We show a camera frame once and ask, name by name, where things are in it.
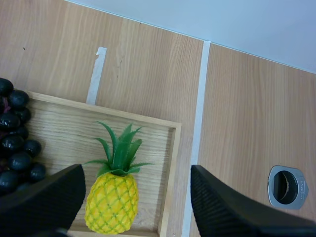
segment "wooden surface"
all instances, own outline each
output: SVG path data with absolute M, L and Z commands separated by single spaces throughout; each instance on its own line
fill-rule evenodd
M 271 168 L 298 168 L 309 195 L 286 212 L 316 221 L 316 75 L 217 45 L 210 55 L 199 164 L 269 206 Z
M 132 230 L 157 233 L 159 222 L 168 220 L 169 216 L 170 206 L 165 203 L 172 199 L 174 172 L 170 174 L 170 171 L 175 170 L 181 125 L 47 95 L 29 95 L 32 100 L 28 108 L 33 115 L 28 123 L 30 138 L 42 144 L 42 153 L 36 160 L 46 165 L 48 174 L 54 174 L 75 163 L 105 158 L 102 145 L 93 137 L 103 138 L 109 144 L 111 138 L 94 121 L 105 122 L 117 136 L 130 123 L 133 123 L 133 129 L 145 126 L 142 133 L 135 135 L 135 139 L 143 140 L 137 151 L 137 162 L 155 165 L 143 167 L 142 172 L 134 175 L 140 200 Z M 97 164 L 83 167 L 87 194 L 96 180 L 95 174 L 99 167 Z M 72 230 L 90 231 L 85 225 L 84 208 L 85 201 L 72 224 Z M 161 237 L 166 236 L 166 229 L 165 224 L 161 228 L 164 233 Z
M 182 123 L 167 230 L 179 237 L 203 42 L 63 0 L 0 0 L 0 21 L 0 77 L 16 87 L 85 102 L 106 47 L 97 105 Z

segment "white strip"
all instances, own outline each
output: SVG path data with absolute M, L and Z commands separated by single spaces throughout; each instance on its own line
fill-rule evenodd
M 208 65 L 208 56 L 209 56 L 210 46 L 211 46 L 210 41 L 204 41 L 201 67 L 200 67 L 200 72 L 199 72 L 196 118 L 194 121 L 191 162 L 190 162 L 190 170 L 189 170 L 189 176 L 188 176 L 187 195 L 186 195 L 186 202 L 184 206 L 184 217 L 183 217 L 182 234 L 181 234 L 182 237 L 189 237 L 190 235 L 190 225 L 191 225 L 191 216 L 192 216 L 191 190 L 190 190 L 191 165 L 195 165 L 198 163 L 199 142 L 200 142 L 201 130 L 202 130 L 204 95 L 205 95 L 207 65 Z
M 94 63 L 94 68 L 91 76 L 91 82 L 86 101 L 87 104 L 95 105 L 106 52 L 107 48 L 99 47 L 96 53 L 96 55 L 99 55 L 99 57 L 95 60 Z

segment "toy pineapple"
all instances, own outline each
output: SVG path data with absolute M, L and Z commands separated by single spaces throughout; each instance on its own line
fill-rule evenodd
M 131 173 L 140 171 L 140 167 L 149 163 L 132 164 L 135 153 L 142 140 L 132 142 L 141 129 L 131 131 L 130 124 L 117 138 L 106 124 L 103 125 L 112 140 L 112 154 L 106 141 L 96 138 L 102 145 L 107 159 L 92 160 L 87 163 L 99 163 L 97 180 L 91 187 L 85 206 L 85 223 L 92 231 L 100 234 L 119 234 L 128 231 L 138 212 L 138 189 Z

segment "grape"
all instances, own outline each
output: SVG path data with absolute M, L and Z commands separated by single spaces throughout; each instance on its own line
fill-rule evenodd
M 9 95 L 9 105 L 14 109 L 22 109 L 29 102 L 30 98 L 22 90 L 14 90 Z
M 45 178 L 46 167 L 40 163 L 34 163 L 30 170 L 30 180 L 31 181 L 40 181 Z
M 8 167 L 13 170 L 23 171 L 30 167 L 32 158 L 26 152 L 18 152 L 8 160 Z
M 24 143 L 23 150 L 32 158 L 36 157 L 41 151 L 41 144 L 35 140 L 28 140 Z
M 13 91 L 13 84 L 7 79 L 0 78 L 0 96 L 8 96 Z

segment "pineapple crown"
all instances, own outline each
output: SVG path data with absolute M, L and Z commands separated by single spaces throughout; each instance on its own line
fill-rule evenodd
M 132 131 L 132 123 L 127 126 L 120 137 L 116 137 L 113 130 L 103 122 L 97 121 L 96 123 L 105 127 L 108 131 L 111 140 L 112 140 L 112 154 L 110 152 L 109 144 L 102 138 L 96 137 L 95 139 L 99 141 L 105 151 L 106 159 L 95 159 L 88 161 L 85 164 L 89 163 L 98 163 L 102 166 L 97 172 L 97 177 L 102 174 L 112 173 L 118 176 L 125 176 L 130 173 L 138 173 L 140 167 L 143 165 L 149 165 L 151 163 L 134 163 L 135 154 L 142 144 L 142 139 L 138 139 L 132 142 L 136 133 L 140 132 L 140 128 Z

